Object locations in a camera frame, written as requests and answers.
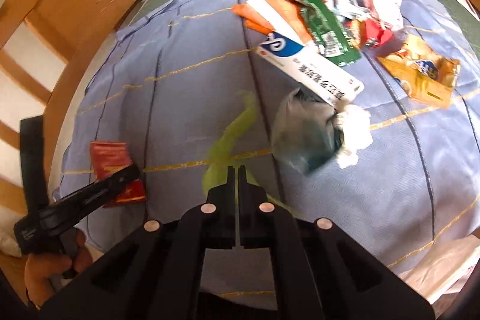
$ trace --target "gold stripe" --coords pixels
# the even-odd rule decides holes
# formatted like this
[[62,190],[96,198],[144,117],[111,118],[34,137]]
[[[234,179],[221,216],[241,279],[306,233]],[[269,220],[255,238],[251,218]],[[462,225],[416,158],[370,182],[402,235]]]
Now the gold stripe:
[[238,297],[240,295],[274,295],[275,292],[272,290],[261,290],[257,292],[233,292],[233,293],[222,293],[222,294],[217,294],[217,296],[221,298],[232,298],[232,297]]
[[415,254],[425,250],[426,248],[430,247],[433,243],[435,243],[435,241],[440,237],[441,234],[443,234],[448,228],[450,228],[454,223],[456,223],[466,212],[468,212],[470,209],[472,209],[475,206],[475,204],[478,202],[479,199],[480,199],[480,194],[477,195],[477,197],[475,197],[475,199],[472,201],[472,203],[470,205],[468,205],[464,209],[464,211],[462,211],[458,216],[456,216],[452,221],[450,221],[439,233],[437,233],[437,235],[435,236],[435,238],[432,241],[428,242],[423,247],[417,248],[416,250],[413,250],[412,252],[409,252],[408,254],[402,256],[396,262],[390,263],[388,265],[388,268],[396,266],[400,262],[403,262],[406,258],[408,258],[412,255],[415,255]]
[[[463,99],[470,99],[474,97],[475,95],[480,93],[480,88],[477,88],[476,90],[473,90],[471,92],[468,92],[465,95],[460,95],[458,97],[453,98],[450,101],[450,104],[457,102],[458,100]],[[411,110],[408,112],[406,115],[399,115],[397,117],[390,118],[386,121],[383,122],[378,122],[377,124],[371,124],[370,125],[370,131],[372,130],[377,130],[385,127],[389,127],[390,125],[393,125],[397,122],[405,120],[407,117],[414,117],[419,114],[427,113],[427,112],[432,112],[434,110],[439,109],[438,107],[435,106],[428,106],[423,109],[418,109],[418,110]],[[256,156],[262,156],[262,155],[268,155],[272,153],[270,149],[268,150],[258,150],[258,151],[252,151],[252,152],[244,152],[239,155],[234,155],[231,157],[231,159],[234,160],[239,160],[239,159],[249,159],[253,158]],[[175,170],[178,168],[187,168],[187,167],[195,167],[195,166],[200,166],[200,165],[205,165],[205,164],[210,164],[209,160],[195,160],[193,162],[186,162],[186,163],[177,163],[177,164],[167,164],[167,165],[161,165],[161,166],[155,166],[155,167],[147,167],[144,169],[144,172],[153,172],[153,171],[166,171],[166,170]],[[89,174],[90,172],[93,172],[92,170],[77,170],[77,171],[65,171],[62,174],[64,175],[75,175],[75,174]]]
[[[230,56],[230,55],[238,55],[239,53],[246,53],[246,52],[254,51],[255,49],[256,49],[256,47],[255,48],[250,48],[250,49],[241,49],[239,51],[227,52],[222,56],[213,57],[211,59],[202,61],[202,62],[197,63],[197,64],[189,65],[188,67],[185,67],[185,68],[182,68],[182,69],[179,69],[179,70],[176,70],[176,71],[170,71],[170,72],[166,73],[165,75],[162,75],[162,76],[159,76],[159,77],[154,77],[154,76],[146,77],[145,82],[157,81],[157,80],[160,80],[160,79],[164,79],[165,77],[175,75],[175,74],[179,74],[180,72],[188,71],[190,69],[200,67],[201,65],[208,64],[208,63],[214,62],[216,60],[224,59],[225,57]],[[77,112],[77,115],[82,115],[83,113],[86,113],[86,112],[88,112],[88,111],[90,111],[90,110],[92,110],[96,107],[99,107],[99,106],[103,105],[104,103],[108,102],[109,100],[120,97],[123,94],[123,91],[127,88],[133,88],[134,90],[137,90],[137,89],[142,88],[142,87],[143,87],[143,85],[126,84],[126,85],[121,87],[119,92],[113,94],[112,96],[108,97],[107,99],[105,99],[101,102],[98,102],[98,103],[96,103],[96,104],[94,104],[90,107],[87,107],[87,109],[79,110]]]
[[443,32],[445,32],[445,29],[439,29],[437,31],[431,31],[430,29],[417,28],[416,26],[411,26],[411,25],[404,25],[404,28],[412,28],[412,29],[416,29],[417,31],[425,31],[425,32],[428,32],[428,33],[443,33]]
[[216,10],[212,13],[197,14],[196,16],[183,16],[182,19],[195,19],[195,18],[201,18],[201,17],[204,17],[204,16],[212,16],[213,14],[217,14],[217,13],[220,13],[222,11],[227,11],[227,10],[231,10],[231,9],[232,9],[232,7],[226,7],[224,9]]

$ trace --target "red wrapper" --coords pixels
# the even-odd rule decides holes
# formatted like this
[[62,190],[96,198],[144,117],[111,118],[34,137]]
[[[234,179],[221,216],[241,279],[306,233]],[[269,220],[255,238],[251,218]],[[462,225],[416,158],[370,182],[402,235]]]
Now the red wrapper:
[[[127,145],[114,141],[92,141],[90,143],[90,158],[97,179],[104,179],[133,163]],[[116,199],[106,203],[104,207],[141,202],[145,198],[143,183],[140,179],[137,179],[126,185]]]
[[391,39],[393,33],[390,29],[382,29],[377,21],[368,19],[365,21],[365,36],[365,45],[370,48],[376,48]]

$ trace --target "handle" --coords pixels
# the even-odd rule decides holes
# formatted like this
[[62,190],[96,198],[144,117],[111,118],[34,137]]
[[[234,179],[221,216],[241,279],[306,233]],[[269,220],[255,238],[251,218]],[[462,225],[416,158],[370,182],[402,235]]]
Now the handle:
[[[78,244],[75,239],[76,234],[76,228],[70,228],[68,231],[62,233],[59,237],[59,240],[61,241],[61,252],[65,255],[68,255],[71,260],[75,259],[78,252]],[[72,266],[70,270],[67,270],[62,274],[62,278],[72,279],[75,278],[77,274],[77,271],[75,271],[74,267]]]

